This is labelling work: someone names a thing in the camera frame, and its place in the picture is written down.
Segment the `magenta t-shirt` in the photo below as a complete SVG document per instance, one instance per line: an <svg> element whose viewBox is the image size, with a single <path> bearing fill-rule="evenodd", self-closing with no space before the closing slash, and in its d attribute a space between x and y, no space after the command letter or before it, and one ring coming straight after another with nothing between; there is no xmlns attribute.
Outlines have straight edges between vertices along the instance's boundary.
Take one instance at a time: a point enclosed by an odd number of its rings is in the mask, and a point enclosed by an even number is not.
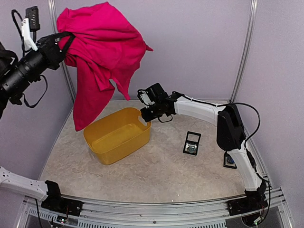
<svg viewBox="0 0 304 228"><path fill-rule="evenodd" d="M152 48L108 2L64 9L57 18L57 30L75 35L64 62L76 68L73 120L75 130L81 131L104 110L115 90L130 100L131 78Z"/></svg>

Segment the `black brooch display box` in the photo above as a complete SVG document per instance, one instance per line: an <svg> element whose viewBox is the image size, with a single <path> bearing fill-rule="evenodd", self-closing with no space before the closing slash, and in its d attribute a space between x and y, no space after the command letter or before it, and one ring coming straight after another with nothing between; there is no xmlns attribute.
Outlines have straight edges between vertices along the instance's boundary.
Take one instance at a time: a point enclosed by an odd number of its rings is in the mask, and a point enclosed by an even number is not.
<svg viewBox="0 0 304 228"><path fill-rule="evenodd" d="M197 140L196 141L195 140L191 140L190 139L191 136L197 137ZM201 134L200 133L195 133L195 132L187 131L186 140L185 140L185 144L184 144L184 147L183 147L183 153L189 154L189 155L193 155L193 156L197 156L200 138L201 138ZM196 145L197 152L195 154L190 154L190 153L187 152L187 147L190 146L190 145Z"/></svg>

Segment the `yellow plastic basket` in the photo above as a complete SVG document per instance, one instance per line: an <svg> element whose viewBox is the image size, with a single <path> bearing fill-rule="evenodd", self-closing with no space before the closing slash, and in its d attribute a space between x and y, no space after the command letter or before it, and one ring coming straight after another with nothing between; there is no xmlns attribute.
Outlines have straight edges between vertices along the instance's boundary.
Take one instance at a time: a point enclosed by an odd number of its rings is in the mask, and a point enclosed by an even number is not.
<svg viewBox="0 0 304 228"><path fill-rule="evenodd" d="M113 164L149 142L152 123L140 118L138 109L127 107L84 129L86 143L103 165Z"/></svg>

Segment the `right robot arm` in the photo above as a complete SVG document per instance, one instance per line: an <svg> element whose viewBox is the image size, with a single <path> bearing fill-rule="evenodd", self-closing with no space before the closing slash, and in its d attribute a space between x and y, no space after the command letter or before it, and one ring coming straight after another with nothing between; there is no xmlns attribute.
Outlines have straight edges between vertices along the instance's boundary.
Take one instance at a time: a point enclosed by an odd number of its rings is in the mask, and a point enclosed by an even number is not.
<svg viewBox="0 0 304 228"><path fill-rule="evenodd" d="M186 115L217 127L216 141L218 147L229 155L239 171L245 188L243 198L227 202L231 216L249 213L270 207L270 199L265 192L270 192L269 181L262 178L257 171L254 156L248 150L245 129L237 104L214 104L190 98L179 92L168 95L159 84L137 91L138 99L145 105L141 109L146 122L160 119L163 115Z"/></svg>

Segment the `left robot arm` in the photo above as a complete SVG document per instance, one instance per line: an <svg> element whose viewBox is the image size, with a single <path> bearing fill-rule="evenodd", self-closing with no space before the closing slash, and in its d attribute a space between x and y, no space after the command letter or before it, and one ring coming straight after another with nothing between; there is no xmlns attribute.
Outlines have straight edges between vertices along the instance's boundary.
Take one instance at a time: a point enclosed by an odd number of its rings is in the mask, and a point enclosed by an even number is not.
<svg viewBox="0 0 304 228"><path fill-rule="evenodd" d="M3 112L8 103L29 105L24 91L31 83L43 78L46 69L57 70L64 60L75 35L70 32L56 33L42 37L37 42L37 50L31 50L22 59L4 47L0 48L0 110ZM56 182L32 180L14 174L4 167L0 168L0 186L18 194L41 202L44 209L79 216L83 202L64 198Z"/></svg>

